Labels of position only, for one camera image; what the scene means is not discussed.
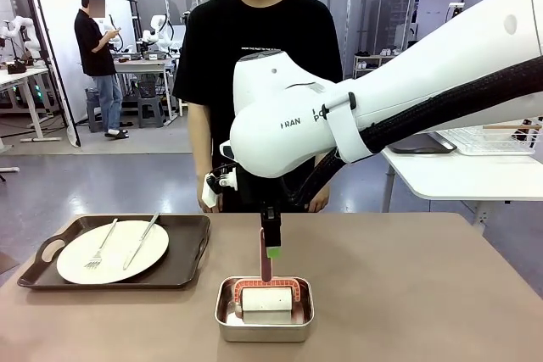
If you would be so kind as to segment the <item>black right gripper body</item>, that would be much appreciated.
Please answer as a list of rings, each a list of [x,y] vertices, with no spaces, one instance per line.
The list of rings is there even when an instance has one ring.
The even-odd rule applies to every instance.
[[[237,192],[241,210],[245,213],[260,213],[273,207],[280,209],[281,193],[279,181],[250,174],[241,166],[236,169]]]

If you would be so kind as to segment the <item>person's left hand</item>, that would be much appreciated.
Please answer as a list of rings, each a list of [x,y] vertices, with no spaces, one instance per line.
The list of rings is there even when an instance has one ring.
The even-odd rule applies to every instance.
[[[323,210],[328,204],[329,197],[330,197],[330,186],[326,185],[309,202],[308,208],[307,208],[308,212],[318,213],[321,210]]]

